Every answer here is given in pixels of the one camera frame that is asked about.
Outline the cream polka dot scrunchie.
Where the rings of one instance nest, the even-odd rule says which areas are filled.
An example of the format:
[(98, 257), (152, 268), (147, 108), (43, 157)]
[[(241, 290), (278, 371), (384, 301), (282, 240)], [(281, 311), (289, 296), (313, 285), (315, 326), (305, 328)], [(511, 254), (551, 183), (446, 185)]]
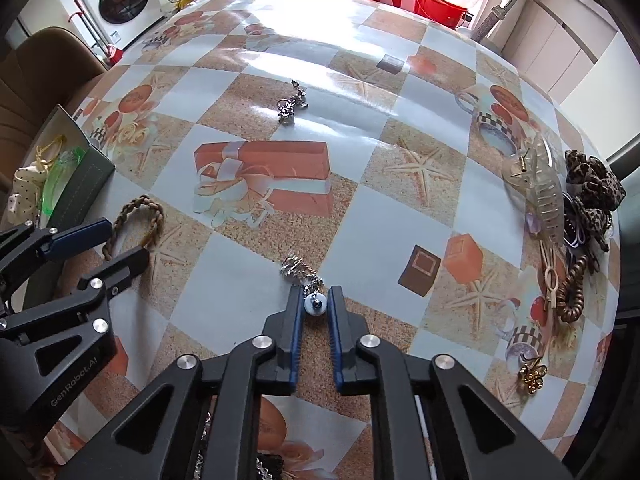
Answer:
[(6, 206), (6, 218), (9, 224), (35, 222), (41, 208), (44, 184), (49, 175), (48, 167), (31, 164), (18, 168), (13, 177), (12, 190)]

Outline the green glitter bangle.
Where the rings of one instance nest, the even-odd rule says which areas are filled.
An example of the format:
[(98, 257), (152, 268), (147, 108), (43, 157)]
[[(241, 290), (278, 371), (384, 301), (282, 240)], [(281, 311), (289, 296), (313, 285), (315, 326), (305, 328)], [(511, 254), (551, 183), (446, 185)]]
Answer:
[(58, 155), (58, 159), (52, 165), (42, 190), (41, 212), (45, 216), (52, 216), (58, 200), (85, 154), (86, 150), (78, 146)]

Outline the silver chain pearl charm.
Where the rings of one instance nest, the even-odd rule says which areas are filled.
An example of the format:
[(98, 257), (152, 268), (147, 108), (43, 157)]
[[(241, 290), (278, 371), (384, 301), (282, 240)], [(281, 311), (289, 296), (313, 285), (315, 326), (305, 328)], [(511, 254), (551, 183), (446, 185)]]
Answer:
[(293, 254), (286, 256), (281, 263), (280, 273), (287, 281), (303, 289), (307, 314), (321, 316), (326, 313), (328, 300), (324, 293), (324, 281), (302, 257)]

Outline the grey jewelry tray box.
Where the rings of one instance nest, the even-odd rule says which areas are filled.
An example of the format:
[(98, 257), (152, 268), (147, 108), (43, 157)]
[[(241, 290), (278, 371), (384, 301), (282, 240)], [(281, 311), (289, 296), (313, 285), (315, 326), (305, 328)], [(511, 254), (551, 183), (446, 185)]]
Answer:
[(32, 220), (40, 229), (60, 232), (80, 226), (114, 169), (58, 105), (14, 171), (4, 221)]

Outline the gold ornate brooch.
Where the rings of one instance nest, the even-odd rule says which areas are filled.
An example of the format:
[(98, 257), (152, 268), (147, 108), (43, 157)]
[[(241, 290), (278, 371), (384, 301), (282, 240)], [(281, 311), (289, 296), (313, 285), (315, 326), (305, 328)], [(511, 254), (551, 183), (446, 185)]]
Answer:
[(518, 388), (529, 396), (536, 394), (544, 386), (548, 368), (542, 362), (541, 356), (526, 358), (521, 356), (521, 366), (518, 369)]

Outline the brown leather chair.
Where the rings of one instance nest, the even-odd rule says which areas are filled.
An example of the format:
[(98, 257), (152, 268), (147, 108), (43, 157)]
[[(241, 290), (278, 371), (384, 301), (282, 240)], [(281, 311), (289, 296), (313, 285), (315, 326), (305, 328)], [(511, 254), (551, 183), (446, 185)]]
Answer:
[(9, 191), (52, 110), (72, 112), (106, 74), (72, 32), (41, 29), (1, 61), (1, 189)]

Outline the patterned tablecloth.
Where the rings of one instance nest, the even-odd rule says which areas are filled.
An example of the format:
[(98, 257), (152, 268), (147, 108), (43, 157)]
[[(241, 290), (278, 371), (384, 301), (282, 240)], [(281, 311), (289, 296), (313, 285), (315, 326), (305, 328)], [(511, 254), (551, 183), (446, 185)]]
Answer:
[[(277, 102), (306, 91), (281, 125)], [(200, 0), (127, 50), (72, 111), (115, 171), (91, 209), (140, 195), (165, 225), (111, 305), (113, 362), (50, 432), (69, 460), (178, 356), (209, 358), (281, 310), (302, 257), (373, 333), (452, 354), (554, 454), (596, 392), (620, 252), (600, 255), (586, 308), (541, 310), (541, 255), (504, 182), (540, 133), (562, 164), (588, 136), (516, 67), (439, 24), (366, 0)], [(521, 356), (548, 368), (533, 396)]]

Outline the large clear claw clip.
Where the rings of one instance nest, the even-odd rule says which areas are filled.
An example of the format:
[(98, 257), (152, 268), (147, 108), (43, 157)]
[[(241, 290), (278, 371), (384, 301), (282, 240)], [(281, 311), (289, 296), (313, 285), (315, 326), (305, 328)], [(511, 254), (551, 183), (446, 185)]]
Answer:
[(540, 223), (541, 231), (557, 248), (564, 246), (563, 191), (553, 157), (544, 137), (537, 133), (502, 163), (502, 177), (522, 193)]

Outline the small silver charm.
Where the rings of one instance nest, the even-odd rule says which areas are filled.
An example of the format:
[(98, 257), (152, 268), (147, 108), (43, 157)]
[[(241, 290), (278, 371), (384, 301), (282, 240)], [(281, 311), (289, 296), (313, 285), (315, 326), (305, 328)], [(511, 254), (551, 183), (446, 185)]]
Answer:
[(291, 84), (294, 94), (277, 102), (279, 122), (285, 126), (293, 125), (295, 113), (298, 110), (306, 110), (308, 107), (305, 89), (296, 80), (292, 80)]

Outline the leopard print scrunchie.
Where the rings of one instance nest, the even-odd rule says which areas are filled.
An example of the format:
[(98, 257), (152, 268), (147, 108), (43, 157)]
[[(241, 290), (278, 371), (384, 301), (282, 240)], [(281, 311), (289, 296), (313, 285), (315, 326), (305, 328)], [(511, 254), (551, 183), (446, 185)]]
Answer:
[(602, 252), (609, 252), (606, 233), (613, 224), (612, 212), (626, 197), (626, 191), (609, 166), (597, 157), (568, 150), (564, 154), (566, 182), (574, 186), (573, 203), (580, 225)]

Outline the white cabinet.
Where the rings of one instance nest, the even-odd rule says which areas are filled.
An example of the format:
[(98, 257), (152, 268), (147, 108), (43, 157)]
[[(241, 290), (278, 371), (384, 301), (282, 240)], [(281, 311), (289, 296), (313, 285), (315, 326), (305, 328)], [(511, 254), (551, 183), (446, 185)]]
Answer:
[(618, 32), (593, 0), (525, 0), (502, 56), (531, 84), (562, 102)]

